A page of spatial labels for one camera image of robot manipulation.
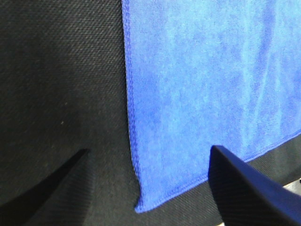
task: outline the black textured fabric surface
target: black textured fabric surface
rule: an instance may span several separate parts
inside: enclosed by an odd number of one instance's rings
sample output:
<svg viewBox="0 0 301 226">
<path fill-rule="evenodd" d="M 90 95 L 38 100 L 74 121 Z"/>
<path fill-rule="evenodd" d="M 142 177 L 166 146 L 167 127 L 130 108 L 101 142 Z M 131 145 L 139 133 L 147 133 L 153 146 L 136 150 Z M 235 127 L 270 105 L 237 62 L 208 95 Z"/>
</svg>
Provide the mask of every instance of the black textured fabric surface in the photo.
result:
<svg viewBox="0 0 301 226">
<path fill-rule="evenodd" d="M 75 164 L 69 163 L 78 158 L 77 155 L 79 160 Z M 95 171 L 91 158 L 88 150 L 81 150 L 62 166 L 66 169 L 73 164 L 50 198 L 24 226 L 83 225 L 95 187 Z"/>
<path fill-rule="evenodd" d="M 84 225 L 221 222 L 208 183 L 134 212 L 120 0 L 3 0 L 0 34 L 0 205 L 89 148 L 96 187 Z M 298 137 L 252 165 L 286 184 L 301 175 L 300 147 Z"/>
</svg>

